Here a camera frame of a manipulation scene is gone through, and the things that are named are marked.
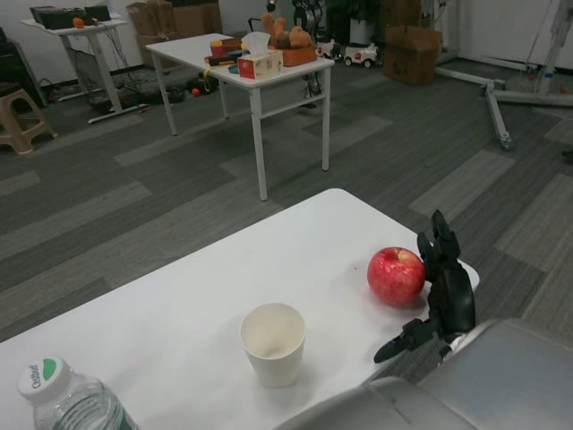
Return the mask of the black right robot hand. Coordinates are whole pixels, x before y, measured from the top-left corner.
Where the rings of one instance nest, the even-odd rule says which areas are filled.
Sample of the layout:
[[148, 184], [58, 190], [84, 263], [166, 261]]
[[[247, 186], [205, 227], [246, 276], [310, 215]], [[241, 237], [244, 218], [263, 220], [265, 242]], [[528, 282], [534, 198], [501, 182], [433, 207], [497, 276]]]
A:
[[476, 326], [475, 297], [467, 271], [458, 261], [460, 247], [441, 211], [432, 214], [431, 242], [424, 232], [417, 235], [417, 247], [431, 283], [427, 296], [429, 317], [418, 318], [402, 327], [402, 332], [380, 347], [373, 357], [383, 363], [404, 351], [413, 351], [433, 337], [451, 344]]

